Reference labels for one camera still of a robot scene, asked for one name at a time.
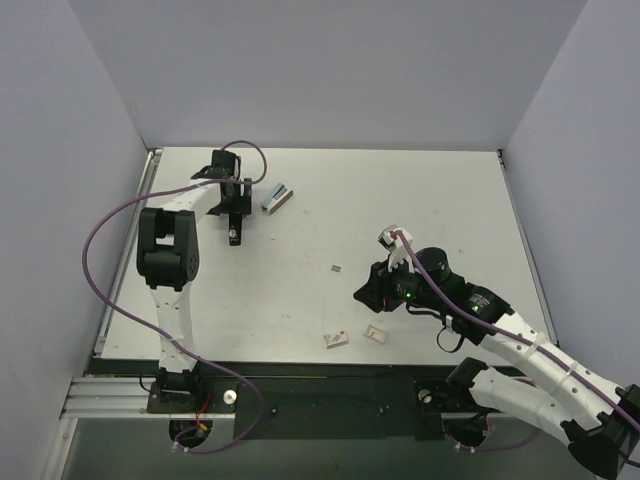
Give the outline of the blue and white stapler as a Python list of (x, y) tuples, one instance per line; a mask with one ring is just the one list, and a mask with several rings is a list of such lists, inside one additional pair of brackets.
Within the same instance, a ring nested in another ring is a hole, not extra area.
[(293, 191), (285, 184), (278, 183), (262, 201), (261, 211), (268, 215), (275, 213), (293, 196)]

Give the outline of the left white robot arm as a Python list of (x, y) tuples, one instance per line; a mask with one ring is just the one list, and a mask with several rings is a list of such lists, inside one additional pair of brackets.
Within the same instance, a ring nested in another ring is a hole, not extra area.
[(200, 268), (197, 224), (206, 215), (228, 218), (228, 242), (241, 244), (243, 219), (252, 212), (252, 187), (241, 177), (241, 158), (215, 150), (191, 177), (191, 189), (161, 207), (145, 207), (138, 224), (136, 267), (154, 301), (162, 331), (158, 396), (170, 394), (181, 410), (200, 408), (206, 397), (195, 350), (190, 290)]

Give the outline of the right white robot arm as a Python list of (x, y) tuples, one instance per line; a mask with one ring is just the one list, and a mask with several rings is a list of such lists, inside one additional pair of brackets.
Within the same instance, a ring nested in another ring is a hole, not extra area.
[(638, 386), (620, 386), (571, 358), (497, 294), (452, 272), (442, 249), (372, 264), (353, 297), (375, 313), (403, 306), (411, 314), (432, 314), (527, 378), (466, 358), (447, 379), (453, 406), (508, 413), (556, 438), (601, 479), (617, 478), (629, 464), (639, 443)]

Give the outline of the open white staple box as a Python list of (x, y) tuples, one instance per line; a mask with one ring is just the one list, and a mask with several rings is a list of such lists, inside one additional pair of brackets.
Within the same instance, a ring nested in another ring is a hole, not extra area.
[(389, 333), (373, 325), (368, 325), (365, 330), (364, 336), (370, 340), (384, 345), (389, 338)]

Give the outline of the staple box with red dot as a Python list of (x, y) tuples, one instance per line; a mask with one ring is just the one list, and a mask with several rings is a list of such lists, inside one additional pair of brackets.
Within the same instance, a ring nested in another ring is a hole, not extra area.
[(323, 335), (323, 340), (327, 349), (346, 345), (349, 342), (348, 334), (345, 330), (338, 330)]

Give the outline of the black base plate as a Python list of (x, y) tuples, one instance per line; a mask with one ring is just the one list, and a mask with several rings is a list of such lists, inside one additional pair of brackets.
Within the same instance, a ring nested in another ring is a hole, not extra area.
[(169, 434), (185, 446), (212, 438), (229, 420), (232, 441), (417, 441), (459, 435), (479, 444), (491, 409), (446, 383), (450, 366), (247, 364), (238, 379), (208, 366), (170, 390), (152, 383), (147, 410), (170, 418)]

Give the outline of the aluminium frame rail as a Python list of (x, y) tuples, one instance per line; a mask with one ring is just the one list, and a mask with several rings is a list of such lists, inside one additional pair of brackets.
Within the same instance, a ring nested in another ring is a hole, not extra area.
[[(148, 207), (145, 204), (146, 201), (162, 195), (160, 192), (152, 193), (149, 190), (161, 156), (162, 152), (159, 149), (149, 153), (138, 195), (130, 202), (138, 213), (138, 224), (141, 210)], [(187, 185), (166, 191), (165, 194), (169, 197), (169, 201), (173, 200), (177, 195), (189, 191), (191, 189), (190, 182), (191, 178)], [(130, 227), (131, 237), (127, 242), (127, 254), (135, 259), (137, 257), (138, 224)], [(113, 291), (110, 295), (105, 295), (97, 287), (89, 271), (89, 249), (90, 247), (85, 245), (81, 254), (83, 274), (89, 287), (111, 312), (118, 313), (155, 332), (160, 338), (161, 346), (160, 335), (162, 331), (158, 328), (158, 319), (155, 323), (151, 323), (126, 311), (115, 302), (119, 295), (117, 291)], [(198, 360), (199, 374), (204, 381), (204, 392), (206, 394), (199, 401), (195, 402), (184, 396), (173, 394), (160, 398), (156, 385), (156, 376), (159, 372), (158, 363), (157, 371), (151, 377), (145, 377), (144, 375), (138, 375), (134, 378), (98, 376), (73, 382), (71, 397), (76, 410), (87, 409), (89, 407), (89, 398), (94, 396), (96, 404), (91, 409), (93, 413), (141, 411), (144, 414), (167, 416), (173, 420), (185, 418), (204, 431), (210, 430), (210, 423), (213, 418), (234, 414), (238, 387), (242, 382), (242, 378), (234, 371), (202, 359), (196, 354), (195, 350), (193, 352), (185, 350), (184, 352)]]

